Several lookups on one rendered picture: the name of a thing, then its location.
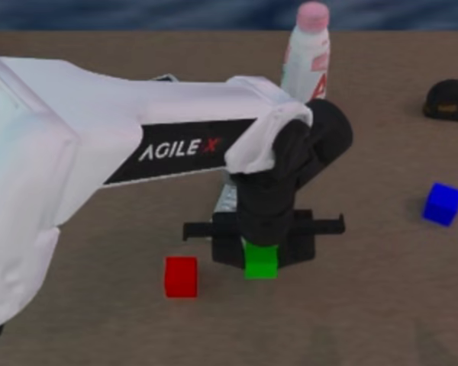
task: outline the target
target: block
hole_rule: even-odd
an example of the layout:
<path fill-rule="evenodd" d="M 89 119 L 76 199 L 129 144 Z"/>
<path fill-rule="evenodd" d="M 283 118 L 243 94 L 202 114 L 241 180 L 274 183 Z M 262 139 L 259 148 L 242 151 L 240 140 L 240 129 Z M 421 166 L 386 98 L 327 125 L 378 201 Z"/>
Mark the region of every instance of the block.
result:
<path fill-rule="evenodd" d="M 244 243 L 244 274 L 248 280 L 274 279 L 278 275 L 278 246 Z"/>
<path fill-rule="evenodd" d="M 456 214 L 458 214 L 458 189 L 442 183 L 434 183 L 427 197 L 422 217 L 449 226 Z"/>
<path fill-rule="evenodd" d="M 165 257 L 164 287 L 168 298 L 197 297 L 197 258 Z"/>

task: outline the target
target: blue cube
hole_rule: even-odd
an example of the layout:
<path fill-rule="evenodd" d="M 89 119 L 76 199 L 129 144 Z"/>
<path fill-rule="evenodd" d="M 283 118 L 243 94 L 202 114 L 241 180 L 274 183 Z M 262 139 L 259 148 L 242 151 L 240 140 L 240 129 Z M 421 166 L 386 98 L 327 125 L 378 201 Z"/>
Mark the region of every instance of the blue cube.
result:
<path fill-rule="evenodd" d="M 458 189 L 434 183 L 422 217 L 426 220 L 449 226 L 458 213 Z"/>

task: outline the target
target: table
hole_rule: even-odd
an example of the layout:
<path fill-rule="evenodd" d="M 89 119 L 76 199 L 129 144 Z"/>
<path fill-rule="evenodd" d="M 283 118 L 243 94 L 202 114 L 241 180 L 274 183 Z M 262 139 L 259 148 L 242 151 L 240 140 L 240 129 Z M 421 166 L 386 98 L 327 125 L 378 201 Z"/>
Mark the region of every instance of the table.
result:
<path fill-rule="evenodd" d="M 0 56 L 67 59 L 130 79 L 263 75 L 279 82 L 286 32 L 6 32 Z M 218 172 L 97 193 L 63 227 L 46 283 L 6 329 L 0 365 L 458 365 L 458 217 L 426 223 L 434 181 L 458 187 L 458 124 L 427 120 L 437 81 L 458 78 L 458 33 L 332 34 L 329 99 L 351 150 L 298 194 L 347 232 L 314 262 L 246 281 L 211 262 L 182 223 L 205 221 Z M 163 257 L 197 255 L 200 295 L 163 296 Z"/>

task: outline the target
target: bottle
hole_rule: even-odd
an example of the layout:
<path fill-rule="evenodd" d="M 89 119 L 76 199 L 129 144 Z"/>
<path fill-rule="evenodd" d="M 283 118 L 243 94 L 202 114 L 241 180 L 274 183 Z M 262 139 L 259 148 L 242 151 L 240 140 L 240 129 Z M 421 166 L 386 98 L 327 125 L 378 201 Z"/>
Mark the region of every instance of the bottle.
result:
<path fill-rule="evenodd" d="M 302 103 L 326 97 L 331 51 L 328 25 L 326 5 L 306 2 L 298 9 L 297 24 L 285 53 L 281 87 Z"/>

